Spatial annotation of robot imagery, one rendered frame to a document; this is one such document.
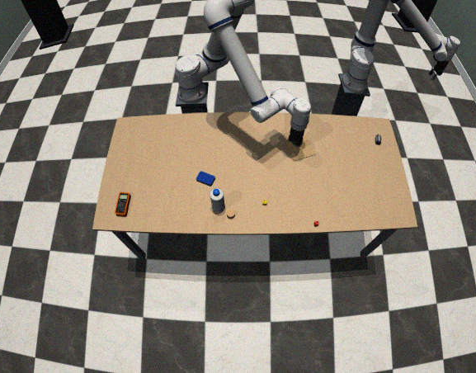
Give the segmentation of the tan mat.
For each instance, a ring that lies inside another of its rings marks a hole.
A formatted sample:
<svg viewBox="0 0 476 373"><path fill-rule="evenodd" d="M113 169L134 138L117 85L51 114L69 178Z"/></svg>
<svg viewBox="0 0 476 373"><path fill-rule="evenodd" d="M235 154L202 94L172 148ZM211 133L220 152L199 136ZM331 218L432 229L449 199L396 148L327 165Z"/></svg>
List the tan mat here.
<svg viewBox="0 0 476 373"><path fill-rule="evenodd" d="M316 155L306 135L303 136L303 142L298 147L293 145L292 142L290 142L289 140L286 140L285 144L288 150L290 151L290 154L294 161Z"/></svg>

